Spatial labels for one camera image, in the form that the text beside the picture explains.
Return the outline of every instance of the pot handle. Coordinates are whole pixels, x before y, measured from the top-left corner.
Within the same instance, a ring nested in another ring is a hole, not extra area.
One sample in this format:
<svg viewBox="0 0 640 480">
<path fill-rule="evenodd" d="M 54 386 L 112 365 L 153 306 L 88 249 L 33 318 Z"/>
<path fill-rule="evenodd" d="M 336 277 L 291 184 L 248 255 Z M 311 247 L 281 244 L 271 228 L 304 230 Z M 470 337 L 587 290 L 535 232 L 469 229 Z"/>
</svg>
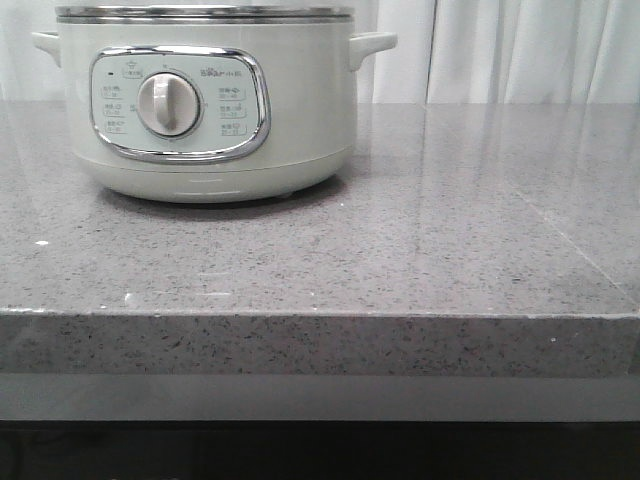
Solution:
<svg viewBox="0 0 640 480">
<path fill-rule="evenodd" d="M 60 66 L 60 37 L 57 32 L 31 32 L 31 40 L 36 48 L 47 52 Z"/>
<path fill-rule="evenodd" d="M 356 33 L 349 39 L 349 67 L 355 72 L 365 57 L 389 50 L 398 44 L 398 35 L 388 32 Z"/>
</svg>

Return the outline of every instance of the pot base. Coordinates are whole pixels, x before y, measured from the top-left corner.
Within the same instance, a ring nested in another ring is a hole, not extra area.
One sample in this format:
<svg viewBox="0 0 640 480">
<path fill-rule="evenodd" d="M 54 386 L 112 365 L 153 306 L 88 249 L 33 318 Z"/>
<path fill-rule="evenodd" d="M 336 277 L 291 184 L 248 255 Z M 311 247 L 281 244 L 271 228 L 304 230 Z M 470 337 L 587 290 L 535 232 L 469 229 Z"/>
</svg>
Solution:
<svg viewBox="0 0 640 480">
<path fill-rule="evenodd" d="M 353 152 L 345 148 L 326 157 L 293 165 L 239 172 L 147 172 L 83 159 L 98 182 L 132 197 L 177 203 L 226 203 L 275 197 L 329 178 Z"/>
</svg>

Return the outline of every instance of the control panel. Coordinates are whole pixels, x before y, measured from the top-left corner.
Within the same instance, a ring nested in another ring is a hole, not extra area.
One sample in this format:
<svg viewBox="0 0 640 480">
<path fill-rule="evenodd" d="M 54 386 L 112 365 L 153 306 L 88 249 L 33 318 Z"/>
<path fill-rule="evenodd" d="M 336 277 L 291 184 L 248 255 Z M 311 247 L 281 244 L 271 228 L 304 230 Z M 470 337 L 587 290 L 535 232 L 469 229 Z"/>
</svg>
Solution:
<svg viewBox="0 0 640 480">
<path fill-rule="evenodd" d="M 225 48 L 102 51 L 91 69 L 91 116 L 100 139 L 120 155 L 158 163 L 246 156 L 270 128 L 260 65 Z"/>
</svg>

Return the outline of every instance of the pot lid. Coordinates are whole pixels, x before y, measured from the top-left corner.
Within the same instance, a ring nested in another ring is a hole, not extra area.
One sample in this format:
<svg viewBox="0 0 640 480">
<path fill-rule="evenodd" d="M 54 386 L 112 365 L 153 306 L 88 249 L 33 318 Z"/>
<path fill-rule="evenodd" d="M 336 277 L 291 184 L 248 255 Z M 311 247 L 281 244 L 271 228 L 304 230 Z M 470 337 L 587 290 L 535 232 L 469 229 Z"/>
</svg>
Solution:
<svg viewBox="0 0 640 480">
<path fill-rule="evenodd" d="M 234 5 L 148 5 L 148 6 L 62 6 L 56 7 L 58 21 L 64 19 L 351 19 L 348 7 L 284 7 Z"/>
</svg>

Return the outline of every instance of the stainless steel rim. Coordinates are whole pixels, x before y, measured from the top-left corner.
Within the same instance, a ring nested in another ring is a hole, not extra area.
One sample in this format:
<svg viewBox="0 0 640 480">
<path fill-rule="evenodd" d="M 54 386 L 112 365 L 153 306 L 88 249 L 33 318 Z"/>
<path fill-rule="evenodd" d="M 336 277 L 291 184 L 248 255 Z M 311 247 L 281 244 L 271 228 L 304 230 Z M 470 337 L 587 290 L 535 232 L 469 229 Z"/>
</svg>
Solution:
<svg viewBox="0 0 640 480">
<path fill-rule="evenodd" d="M 58 17 L 58 23 L 85 25 L 283 25 L 350 22 L 353 22 L 353 17 Z"/>
<path fill-rule="evenodd" d="M 350 21 L 354 10 L 347 7 L 114 5 L 62 6 L 56 8 L 56 14 L 60 23 L 182 23 L 193 20 L 215 23 L 326 23 Z"/>
</svg>

